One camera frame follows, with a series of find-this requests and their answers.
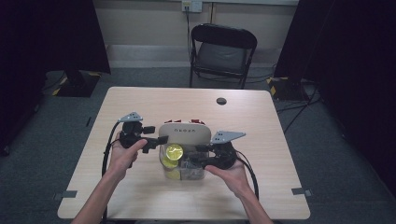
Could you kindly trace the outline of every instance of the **black chair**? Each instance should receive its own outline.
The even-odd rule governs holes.
[[[241,89],[245,88],[248,69],[257,39],[251,32],[216,24],[200,24],[191,30],[191,70],[192,75],[207,73],[222,77],[239,79]]]

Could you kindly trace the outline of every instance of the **person's left hand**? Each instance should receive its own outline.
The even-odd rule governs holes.
[[[120,133],[117,133],[116,139],[120,139]],[[141,139],[137,141],[133,146],[125,148],[121,145],[120,141],[113,143],[111,150],[110,164],[108,170],[111,170],[119,175],[122,180],[126,175],[126,170],[131,165],[131,162],[137,160],[137,151],[141,149],[148,141]]]

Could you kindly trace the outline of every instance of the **chair backrest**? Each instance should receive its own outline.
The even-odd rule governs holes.
[[[191,40],[239,49],[254,50],[257,47],[257,38],[250,31],[211,23],[192,28]]]

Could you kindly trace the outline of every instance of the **chair seat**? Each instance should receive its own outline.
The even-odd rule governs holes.
[[[245,49],[203,43],[199,49],[195,66],[243,75],[247,59],[246,52]]]

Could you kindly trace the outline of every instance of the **table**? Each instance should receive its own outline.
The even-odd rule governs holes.
[[[218,105],[223,97],[226,105]],[[267,91],[110,88],[82,151],[67,190],[76,198],[63,198],[60,218],[73,218],[101,178],[103,152],[117,119],[136,111],[144,126],[169,119],[200,119],[212,134],[245,132],[233,146],[249,159],[257,176],[260,201],[271,219],[306,219],[310,216],[305,196],[291,189],[301,187],[274,104]],[[163,174],[159,147],[140,153],[134,167],[116,188],[108,204],[108,218],[219,220],[247,219],[240,201],[224,182],[208,172],[203,180],[171,180]]]

